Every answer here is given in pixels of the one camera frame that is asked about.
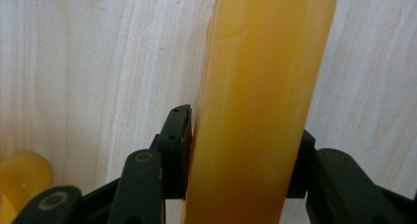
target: amber candle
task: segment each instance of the amber candle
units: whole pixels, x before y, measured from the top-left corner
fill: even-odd
[[[185,223],[278,223],[335,3],[216,0]]]
[[[25,152],[0,161],[0,223],[11,223],[52,182],[52,169],[42,156]]]

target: white wooden surface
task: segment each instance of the white wooden surface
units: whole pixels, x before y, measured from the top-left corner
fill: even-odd
[[[0,0],[0,158],[38,152],[85,193],[118,177],[170,108],[196,105],[213,2]],[[306,127],[414,196],[417,0],[338,0]],[[290,200],[281,223],[304,209]]]

